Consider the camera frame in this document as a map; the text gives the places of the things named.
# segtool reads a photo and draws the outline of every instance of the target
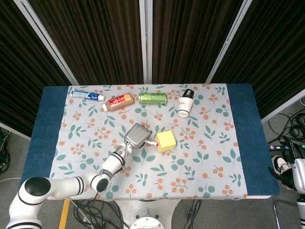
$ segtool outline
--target black curtain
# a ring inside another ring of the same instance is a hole
[[[204,83],[242,0],[154,0],[152,82]]]
[[[139,0],[30,0],[80,84],[143,83]]]
[[[251,83],[261,118],[305,89],[305,1],[254,0],[213,83]]]
[[[43,88],[70,82],[13,1],[0,18],[0,122],[31,136]]]

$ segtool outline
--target blue toothpaste tube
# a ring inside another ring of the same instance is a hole
[[[75,98],[93,99],[104,102],[106,99],[106,96],[102,96],[101,94],[92,93],[92,92],[83,92],[80,90],[76,90],[75,88],[72,89],[70,96]]]

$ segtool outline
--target paper cup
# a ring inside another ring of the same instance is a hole
[[[178,99],[178,115],[180,117],[187,117],[189,116],[189,112],[193,105],[193,99],[188,97],[180,97]]]

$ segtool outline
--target yellow sponge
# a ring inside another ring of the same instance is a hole
[[[173,149],[176,146],[176,141],[171,130],[157,133],[156,142],[158,143],[159,152]]]

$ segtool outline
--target tablecloth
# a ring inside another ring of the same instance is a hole
[[[157,132],[172,130],[176,148],[159,153],[154,146],[136,149],[124,169],[98,198],[240,199],[247,195],[234,120],[226,84],[158,84],[78,86],[108,98],[131,92],[136,103],[104,112],[102,103],[71,98],[69,87],[59,131],[51,178],[101,172],[107,156],[122,142],[135,122]],[[177,99],[193,89],[188,118],[177,114]],[[167,93],[166,105],[141,105],[139,93]],[[92,198],[87,190],[75,198]]]

